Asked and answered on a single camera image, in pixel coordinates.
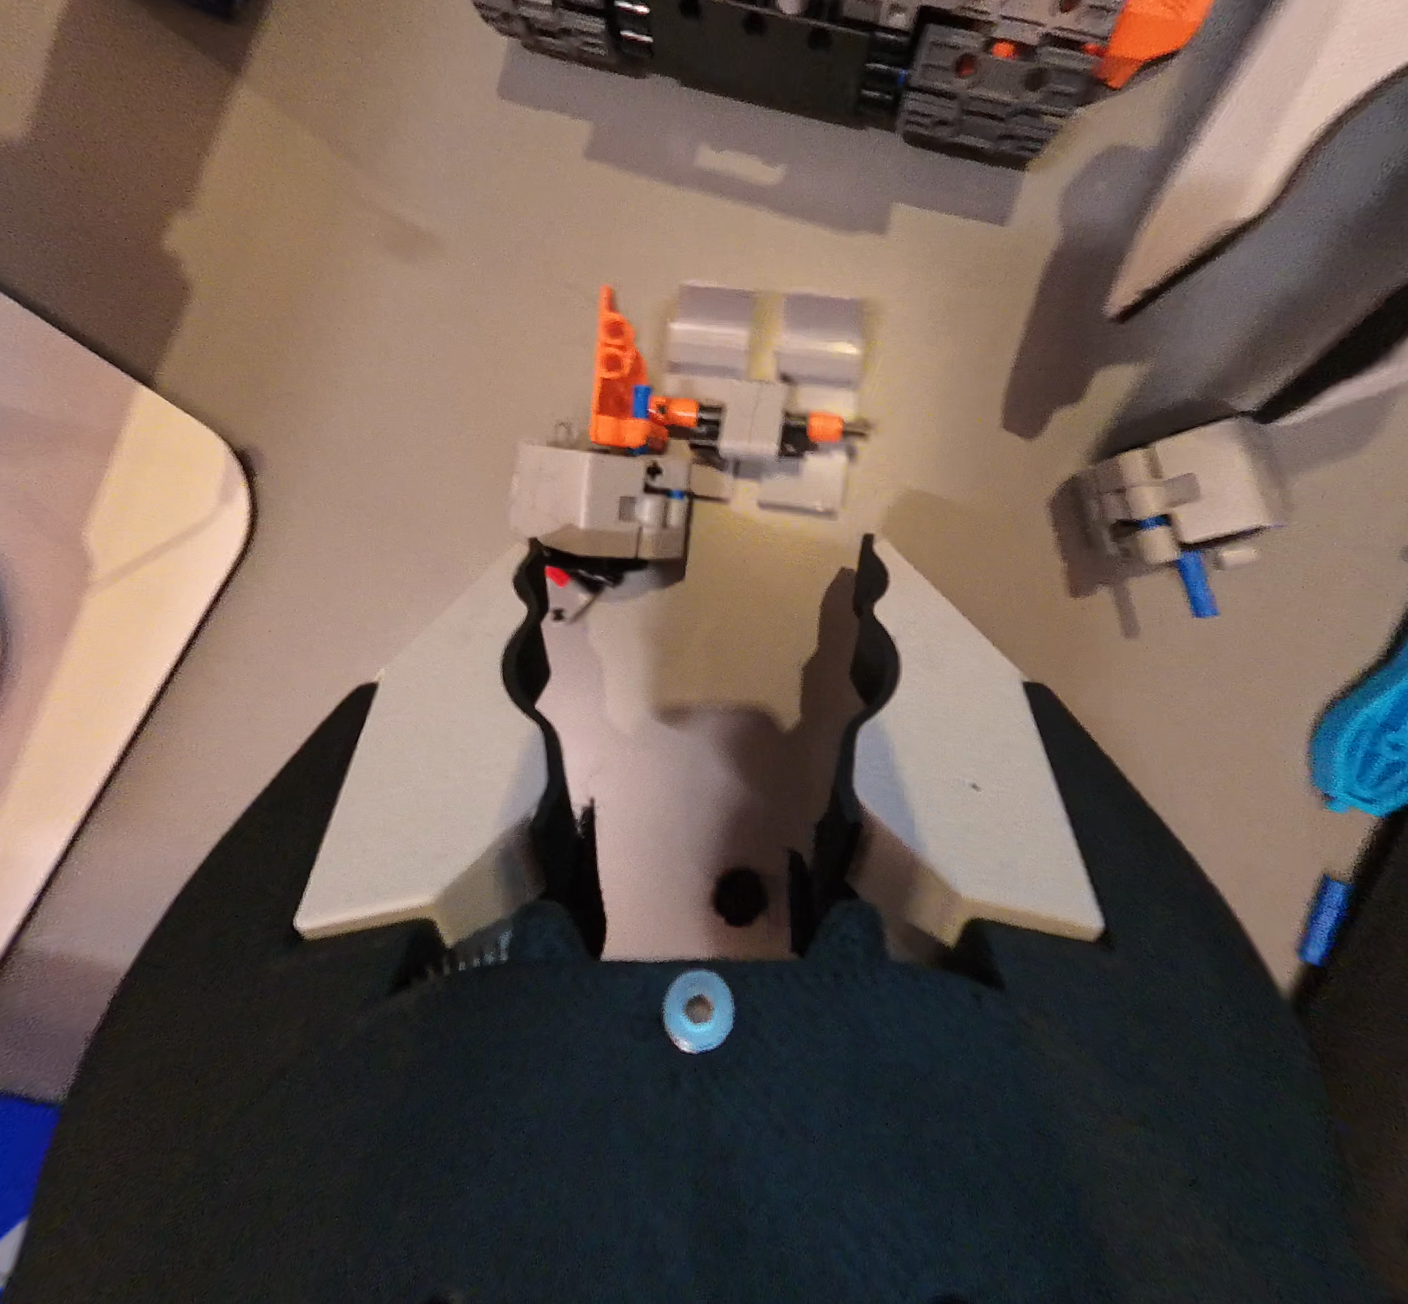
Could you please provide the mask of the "white tablet stand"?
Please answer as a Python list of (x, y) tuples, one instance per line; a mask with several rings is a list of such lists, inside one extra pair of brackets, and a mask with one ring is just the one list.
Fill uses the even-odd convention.
[(252, 510), (216, 433), (2, 298), (2, 955), (235, 570)]

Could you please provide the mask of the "blue brick pin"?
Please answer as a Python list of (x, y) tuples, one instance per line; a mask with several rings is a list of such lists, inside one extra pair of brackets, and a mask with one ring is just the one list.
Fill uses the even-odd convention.
[(1326, 964), (1352, 902), (1352, 884), (1325, 873), (1313, 893), (1301, 931), (1296, 958), (1307, 968)]

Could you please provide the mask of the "grey hinged brick piece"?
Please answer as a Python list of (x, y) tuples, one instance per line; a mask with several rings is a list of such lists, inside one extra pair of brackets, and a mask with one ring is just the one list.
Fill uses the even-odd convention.
[(1215, 574), (1254, 561), (1289, 520), (1269, 429), (1247, 415), (1084, 466), (1054, 504), (1075, 593), (1167, 574), (1197, 621), (1221, 612)]

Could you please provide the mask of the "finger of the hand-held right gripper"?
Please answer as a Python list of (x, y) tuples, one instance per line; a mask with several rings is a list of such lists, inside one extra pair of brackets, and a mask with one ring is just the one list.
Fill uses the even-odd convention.
[(1404, 64), (1406, 0), (1272, 0), (1144, 214), (1105, 319), (1128, 318), (1268, 212)]
[(1257, 414), (1404, 289), (1406, 79), (1352, 107), (1271, 206), (1138, 307), (1152, 361), (1140, 427)]

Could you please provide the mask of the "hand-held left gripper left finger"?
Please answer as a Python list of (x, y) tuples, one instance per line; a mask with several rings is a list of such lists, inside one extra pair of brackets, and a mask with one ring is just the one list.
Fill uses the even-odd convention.
[(375, 684), (294, 928), (426, 920), (455, 944), (537, 896), (603, 950), (590, 818), (572, 810), (551, 677), (546, 558), (495, 561)]

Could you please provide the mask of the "grey orange brick assembly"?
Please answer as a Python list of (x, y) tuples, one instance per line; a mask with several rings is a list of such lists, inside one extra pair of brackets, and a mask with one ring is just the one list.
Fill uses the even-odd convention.
[(769, 511), (832, 520), (856, 447), (862, 300), (683, 283), (659, 373), (611, 286), (596, 298), (582, 430), (518, 448), (507, 520), (543, 555), (554, 620), (628, 576), (682, 570), (697, 504), (754, 487)]

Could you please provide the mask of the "light blue brick separator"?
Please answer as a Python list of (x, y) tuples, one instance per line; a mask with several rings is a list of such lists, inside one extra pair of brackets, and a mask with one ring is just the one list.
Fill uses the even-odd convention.
[(1325, 708), (1311, 732), (1310, 777), (1328, 810), (1380, 819), (1406, 807), (1406, 638)]

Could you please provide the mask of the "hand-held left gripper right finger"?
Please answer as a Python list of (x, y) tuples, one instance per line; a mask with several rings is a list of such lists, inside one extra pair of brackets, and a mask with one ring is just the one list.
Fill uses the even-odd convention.
[(860, 540), (851, 611), (857, 711), (811, 851), (790, 854), (793, 953), (850, 897), (946, 947), (973, 922), (1096, 943), (1024, 675), (889, 540)]

